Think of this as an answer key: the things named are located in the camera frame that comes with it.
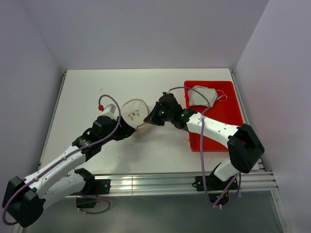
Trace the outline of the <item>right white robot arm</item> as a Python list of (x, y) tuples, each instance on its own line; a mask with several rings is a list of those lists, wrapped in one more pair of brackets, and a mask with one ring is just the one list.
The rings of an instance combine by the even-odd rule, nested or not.
[(171, 93), (164, 93), (143, 121), (156, 126), (164, 126), (166, 122), (170, 122), (178, 129), (199, 134), (225, 146), (229, 158), (221, 162), (210, 177), (211, 186), (215, 189), (223, 188), (227, 180), (239, 172), (249, 173), (265, 152), (263, 144), (250, 125), (230, 125), (193, 109), (182, 108)]

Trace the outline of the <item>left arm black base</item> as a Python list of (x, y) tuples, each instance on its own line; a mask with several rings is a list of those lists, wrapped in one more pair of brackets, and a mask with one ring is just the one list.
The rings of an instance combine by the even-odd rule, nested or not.
[(76, 207), (78, 209), (92, 209), (99, 202), (98, 197), (100, 195), (108, 195), (110, 191), (111, 180), (110, 179), (94, 179), (87, 181), (82, 191), (78, 191), (72, 194), (82, 194), (82, 196), (76, 197)]

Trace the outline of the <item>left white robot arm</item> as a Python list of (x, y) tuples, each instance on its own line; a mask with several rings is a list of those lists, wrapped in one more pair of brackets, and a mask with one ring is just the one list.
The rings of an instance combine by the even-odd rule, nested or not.
[(98, 194), (100, 189), (94, 175), (78, 166), (98, 154), (104, 144), (126, 139), (135, 131), (120, 116), (99, 116), (54, 161), (23, 179), (15, 176), (8, 182), (2, 202), (3, 223), (10, 225), (6, 220), (9, 214), (14, 224), (28, 227), (45, 209), (68, 195)]

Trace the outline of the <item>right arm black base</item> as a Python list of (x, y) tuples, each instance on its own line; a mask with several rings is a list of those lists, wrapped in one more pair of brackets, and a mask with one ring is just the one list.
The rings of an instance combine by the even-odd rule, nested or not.
[[(230, 186), (227, 188), (222, 198), (219, 199), (219, 201), (217, 201), (217, 199), (221, 196), (222, 192), (226, 189), (226, 187), (229, 184)], [(227, 181), (222, 182), (216, 176), (210, 174), (206, 176), (206, 188), (207, 188), (209, 201), (212, 204), (216, 202), (217, 207), (223, 207), (224, 205), (228, 205), (229, 203), (231, 203), (234, 199), (238, 197), (238, 194), (241, 188), (241, 181), (235, 176), (232, 176)], [(237, 191), (234, 198), (232, 199), (229, 193), (230, 190)]]

